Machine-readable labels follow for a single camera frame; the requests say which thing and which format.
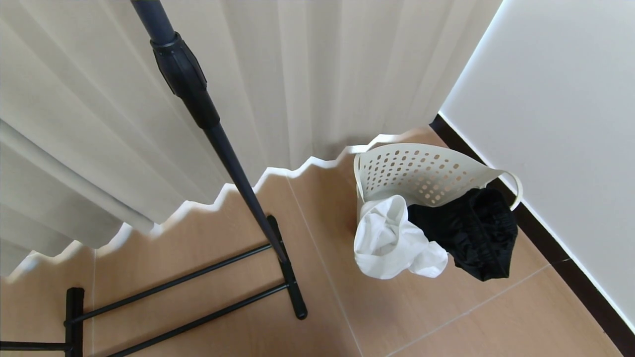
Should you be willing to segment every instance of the black plastic joint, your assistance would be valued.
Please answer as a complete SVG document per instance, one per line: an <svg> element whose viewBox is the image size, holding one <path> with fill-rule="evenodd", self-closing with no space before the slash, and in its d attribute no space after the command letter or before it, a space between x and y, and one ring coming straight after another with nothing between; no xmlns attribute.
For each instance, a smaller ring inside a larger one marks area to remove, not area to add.
<svg viewBox="0 0 635 357"><path fill-rule="evenodd" d="M196 56L178 32L170 43L150 41L157 66L172 93L183 100L187 110L202 129L220 122L218 112L207 93L207 80Z"/></svg>

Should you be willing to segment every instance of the laundry basket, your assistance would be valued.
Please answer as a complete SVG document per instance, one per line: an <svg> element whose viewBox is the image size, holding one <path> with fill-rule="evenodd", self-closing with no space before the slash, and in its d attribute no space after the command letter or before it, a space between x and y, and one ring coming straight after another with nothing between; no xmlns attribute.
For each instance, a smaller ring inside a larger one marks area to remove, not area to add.
<svg viewBox="0 0 635 357"><path fill-rule="evenodd" d="M426 144L387 144L357 154L354 160L358 192L358 212L367 201L395 194L406 202L437 207L461 197L473 188L482 188L503 173L516 181L523 197L520 179L511 172L489 168L478 161L445 147Z"/></svg>

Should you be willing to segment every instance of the black horizontal bar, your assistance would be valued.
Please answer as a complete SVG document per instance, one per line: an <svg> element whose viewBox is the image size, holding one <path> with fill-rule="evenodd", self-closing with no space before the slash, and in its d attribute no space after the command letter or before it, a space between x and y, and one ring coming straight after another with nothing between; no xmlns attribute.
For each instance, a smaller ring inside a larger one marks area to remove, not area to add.
<svg viewBox="0 0 635 357"><path fill-rule="evenodd" d="M72 348L71 344L56 342L13 342L0 341L0 350L3 351L66 351Z"/></svg>
<svg viewBox="0 0 635 357"><path fill-rule="evenodd" d="M127 356L131 353L135 353L137 351L140 351L146 347L150 347L154 344L157 344L161 341L165 341L169 338L172 338L176 335L180 335L181 333L184 333L186 331L192 330L195 327L201 326L204 323L210 322L214 319L217 319L221 316L224 316L226 314L229 314L235 310L240 309L241 307L247 306L249 304L251 304L252 302L256 302L262 298L265 298L271 294L277 293L280 290L284 290L286 288L289 287L289 284L287 283L282 283L280 285L274 286L273 288L270 288L268 290L265 290L261 293L258 293L252 297L248 297L247 299L244 299L242 301L239 301L231 306L227 306L224 309L218 310L215 313L211 313L205 317L199 318L198 320L192 321L188 324L185 324L181 327L177 327L172 331L166 332L162 335L158 335L157 337L153 338L153 339L149 339L145 342L141 342L140 344L136 344L132 347L126 348L123 351L117 352L117 353L113 353L111 355L109 355L108 357L122 357L122 356Z"/></svg>
<svg viewBox="0 0 635 357"><path fill-rule="evenodd" d="M184 283L184 282L186 282L186 281L188 281L190 279L194 279L194 278L196 278L198 276L201 276L203 274L209 273L210 271L214 271L214 270L216 270L218 268L222 268L222 267L224 267L224 266L226 266L228 264L237 262L237 261L239 261L241 259L247 258L249 256L252 256L252 255L256 254L256 253L260 253L260 252L262 252L264 250L267 250L269 248L271 248L271 244L265 244L265 245L259 246L258 248L254 248L252 250L248 250L247 252L241 253L241 254L239 254L239 255L237 255L235 257L231 257L231 258L223 260L221 262L212 264L212 265L210 265L208 267L202 268L201 270L195 271L195 272L190 273L188 275L184 275L184 276L182 276L180 278L174 279L174 280L169 281L169 282L167 282L165 284L161 284L161 285L155 286L154 288L148 289L148 290L146 290L144 292L140 292L140 293L138 293L136 295L132 295L131 297L127 297L127 298L125 298L123 300L119 300L117 302L113 302L112 304L106 305L104 307L100 307L99 309L96 309L96 310L90 311L89 313L85 313L83 315L80 315L80 316L78 316L78 317L76 317L76 318L74 318L74 319L72 319L70 321L65 321L64 325L74 324L74 323L78 323L78 322L81 322L81 321L84 321L84 320L87 320L87 319L90 319L90 318L94 318L97 315L101 315L103 313L107 313L110 310L114 310L114 309L117 309L117 308L122 307L124 305L128 305L131 302L135 302L135 301L140 300L140 299L142 299L144 297L148 297L148 296L150 296L150 295L152 295L154 293L158 293L158 292L163 291L163 290L165 290L167 288L171 288L171 287L173 287L175 285Z"/></svg>

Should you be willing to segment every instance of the white wall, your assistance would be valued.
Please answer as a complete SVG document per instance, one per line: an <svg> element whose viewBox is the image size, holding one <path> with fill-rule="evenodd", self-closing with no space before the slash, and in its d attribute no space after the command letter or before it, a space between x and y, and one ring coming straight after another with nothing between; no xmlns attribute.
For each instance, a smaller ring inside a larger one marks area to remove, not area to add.
<svg viewBox="0 0 635 357"><path fill-rule="evenodd" d="M504 0L441 114L635 322L635 1Z"/></svg>

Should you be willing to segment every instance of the curtain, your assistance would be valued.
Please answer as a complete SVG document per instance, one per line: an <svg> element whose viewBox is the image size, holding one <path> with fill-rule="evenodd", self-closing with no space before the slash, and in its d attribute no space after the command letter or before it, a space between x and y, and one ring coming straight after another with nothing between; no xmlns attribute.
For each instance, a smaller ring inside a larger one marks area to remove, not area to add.
<svg viewBox="0 0 635 357"><path fill-rule="evenodd" d="M431 122L500 2L163 6L254 184L268 166L332 159ZM108 214L148 231L185 200L213 202L229 182L129 2L5 0L0 36L0 118L81 178L64 181L70 189L90 186L99 207L109 198Z"/></svg>

